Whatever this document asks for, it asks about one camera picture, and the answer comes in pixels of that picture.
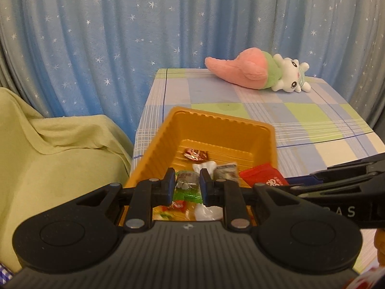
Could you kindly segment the right hand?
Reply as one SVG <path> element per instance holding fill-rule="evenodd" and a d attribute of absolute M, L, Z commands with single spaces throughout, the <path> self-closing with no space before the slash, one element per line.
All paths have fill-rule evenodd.
<path fill-rule="evenodd" d="M 377 229 L 374 237 L 374 246 L 377 249 L 377 259 L 379 265 L 385 266 L 385 230 Z"/>

